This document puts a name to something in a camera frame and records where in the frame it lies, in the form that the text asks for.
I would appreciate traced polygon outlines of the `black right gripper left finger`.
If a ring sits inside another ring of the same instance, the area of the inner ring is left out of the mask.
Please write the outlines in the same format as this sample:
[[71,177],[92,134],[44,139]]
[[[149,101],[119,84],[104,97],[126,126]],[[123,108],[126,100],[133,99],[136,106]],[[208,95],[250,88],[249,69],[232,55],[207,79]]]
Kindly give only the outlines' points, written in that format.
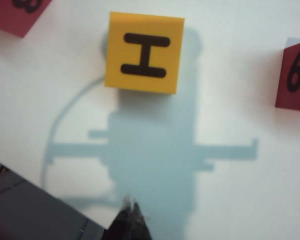
[[103,233],[104,240],[123,240],[126,237],[130,226],[130,215],[132,213],[131,199],[126,196],[121,205],[121,209],[117,216]]

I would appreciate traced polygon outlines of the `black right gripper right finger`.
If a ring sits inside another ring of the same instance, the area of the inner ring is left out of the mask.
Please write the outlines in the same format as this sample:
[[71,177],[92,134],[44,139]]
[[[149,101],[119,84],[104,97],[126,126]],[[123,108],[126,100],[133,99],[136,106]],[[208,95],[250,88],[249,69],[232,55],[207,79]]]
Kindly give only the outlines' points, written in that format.
[[131,212],[131,239],[151,240],[151,234],[145,222],[145,218],[137,202],[133,203]]

